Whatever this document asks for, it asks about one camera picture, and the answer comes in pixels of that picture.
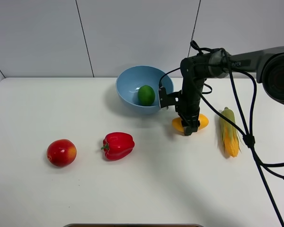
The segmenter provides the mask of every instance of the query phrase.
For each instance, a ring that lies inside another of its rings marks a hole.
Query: white table
[[[173,79],[175,90],[182,79]],[[207,81],[218,109],[235,106],[229,79]],[[252,83],[236,79],[246,117]],[[201,102],[209,125],[184,137],[171,120],[174,108],[137,116],[124,108],[114,78],[19,78],[0,83],[0,227],[94,224],[199,224],[204,227],[276,227],[276,214],[251,153],[241,146],[226,159],[218,146],[218,117]],[[130,133],[136,146],[107,162],[101,141]],[[254,112],[256,151],[264,162],[284,161],[284,106],[261,85]],[[77,147],[65,168],[48,164],[57,139]],[[275,169],[284,174],[284,168]],[[284,181],[266,174],[284,218]]]

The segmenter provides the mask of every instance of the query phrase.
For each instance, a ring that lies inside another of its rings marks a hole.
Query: green lime
[[[144,85],[139,88],[138,99],[141,105],[150,106],[155,101],[155,92],[150,86]]]

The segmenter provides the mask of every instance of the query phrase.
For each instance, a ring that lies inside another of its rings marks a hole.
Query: bell pepper
[[[123,132],[113,132],[105,136],[103,147],[105,157],[110,161],[124,158],[134,148],[133,137]]]

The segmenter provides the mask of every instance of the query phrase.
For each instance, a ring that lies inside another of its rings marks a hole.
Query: apple
[[[77,155],[75,145],[69,140],[56,140],[47,149],[47,159],[55,166],[64,167],[72,163]]]

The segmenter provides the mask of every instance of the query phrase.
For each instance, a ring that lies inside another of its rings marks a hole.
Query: wire
[[[265,167],[284,167],[284,162],[276,163],[276,164],[266,164],[266,163],[263,163],[262,166],[265,166]]]
[[[229,124],[231,124],[233,127],[235,127],[243,136],[245,136],[245,133],[242,129],[240,129],[234,122],[229,120],[227,117],[223,116],[219,111],[217,111],[208,101],[207,99],[202,95],[202,93],[197,89],[194,80],[191,78],[192,85],[195,89],[195,91],[198,93],[198,95],[202,98],[202,100],[211,108],[212,111],[214,111],[219,117],[226,120]]]
[[[159,87],[162,87],[162,80],[163,80],[163,78],[164,78],[165,76],[167,76],[168,74],[170,74],[170,73],[172,73],[172,72],[174,72],[174,71],[177,71],[177,70],[179,70],[179,69],[180,69],[180,67],[179,67],[179,68],[176,68],[176,69],[174,69],[174,70],[172,70],[172,71],[169,71],[169,72],[165,73],[165,74],[160,78],[160,80],[159,80]]]
[[[231,71],[231,65],[230,65],[230,61],[229,61],[229,57],[227,55],[227,52],[225,51],[225,49],[221,48],[220,50],[223,51],[224,53],[224,56],[225,56],[225,59],[226,59],[226,62],[227,62],[227,65],[228,65],[228,70],[229,70],[229,73],[230,73],[230,79],[231,79],[231,85],[232,85],[232,89],[233,89],[233,93],[235,95],[235,99],[236,99],[236,103],[237,103],[237,106],[238,106],[238,109],[239,109],[239,112],[240,112],[240,116],[241,116],[241,119],[243,121],[243,124],[244,124],[244,128],[246,129],[246,134],[244,134],[243,130],[240,129],[235,123],[233,123],[232,121],[230,121],[229,119],[227,119],[226,117],[224,117],[222,114],[220,114],[205,98],[204,96],[201,94],[201,92],[196,88],[196,85],[195,85],[195,82],[193,80],[193,78],[191,78],[191,82],[194,86],[194,89],[195,91],[198,93],[198,95],[202,98],[202,100],[217,114],[219,115],[221,118],[223,118],[224,120],[226,120],[228,123],[230,123],[232,126],[234,126],[242,135],[243,135],[243,140],[246,138],[246,139],[250,139],[253,137],[253,134],[249,133],[248,131],[248,128],[247,128],[247,124],[246,124],[246,121],[245,121],[245,117],[244,117],[244,114],[243,114],[243,111],[242,111],[242,108],[240,106],[240,102],[239,102],[239,99],[238,99],[238,95],[237,95],[237,92],[236,92],[236,88],[235,88],[235,85],[234,85],[234,81],[233,81],[233,75],[232,75],[232,71]],[[253,84],[254,84],[254,88],[256,88],[257,86],[255,85],[254,83],[254,78],[250,75],[248,76],[252,81],[253,81]],[[254,90],[254,95],[253,95],[253,98],[252,98],[252,103],[251,103],[251,110],[250,110],[250,114],[253,114],[253,108],[254,108],[254,104],[255,104],[255,100],[256,100],[256,93],[257,93],[257,89]],[[252,123],[252,117],[250,118],[249,120],[249,124]],[[248,144],[248,147],[251,149],[251,152],[253,154],[253,157],[254,157],[254,160],[255,160],[255,163],[257,165],[257,168],[258,168],[258,171],[259,171],[259,174],[261,176],[261,179],[262,179],[262,182],[264,184],[264,187],[267,191],[267,194],[270,198],[270,201],[274,207],[274,210],[275,210],[275,213],[281,223],[281,226],[284,227],[284,221],[282,219],[282,216],[280,214],[280,211],[275,203],[275,200],[272,196],[272,193],[270,191],[270,188],[267,184],[267,181],[265,179],[265,176],[263,174],[263,171],[261,169],[261,164],[262,164],[262,161],[260,160],[260,158],[257,156],[256,154],[256,151],[255,151],[255,148],[254,148],[254,144],[251,143],[251,146]],[[273,175],[276,175],[280,178],[283,178],[284,179],[284,176],[281,176],[271,170],[268,171],[269,173],[273,174]]]
[[[242,122],[243,122],[243,126],[244,126],[244,129],[245,129],[245,132],[246,132],[246,134],[248,134],[249,131],[248,131],[248,128],[247,128],[246,120],[245,120],[245,117],[244,117],[244,114],[243,114],[243,111],[242,111],[242,107],[241,107],[241,104],[240,104],[240,101],[239,101],[239,98],[238,98],[235,82],[233,80],[232,69],[231,69],[231,62],[229,60],[229,57],[228,57],[228,54],[227,54],[226,50],[224,48],[220,48],[220,50],[222,50],[222,52],[223,52],[223,54],[225,56],[226,63],[227,63],[227,68],[228,68],[228,71],[229,71],[229,77],[231,79],[231,86],[232,86],[233,94],[235,96],[235,100],[236,100],[236,103],[237,103],[237,106],[238,106],[238,109],[239,109],[239,113],[240,113],[240,116],[242,118]]]
[[[213,52],[213,49],[207,47],[200,48],[199,45],[195,42],[195,40],[192,40],[190,42],[190,46],[194,48],[196,51],[199,51],[200,53],[201,51]]]
[[[210,89],[210,91],[202,92],[203,95],[207,95],[207,94],[210,94],[210,93],[213,92],[213,88],[211,86],[209,86],[208,84],[205,84],[205,83],[204,83],[204,86],[208,87]]]
[[[255,102],[256,102],[256,96],[257,96],[257,84],[255,79],[247,72],[243,71],[243,70],[239,70],[239,69],[233,69],[236,72],[242,73],[246,76],[248,76],[254,86],[254,94],[252,96],[252,100],[251,100],[251,106],[250,106],[250,114],[249,114],[249,131],[250,134],[253,135],[253,130],[252,130],[252,125],[253,125],[253,112],[254,112],[254,107],[255,107]]]

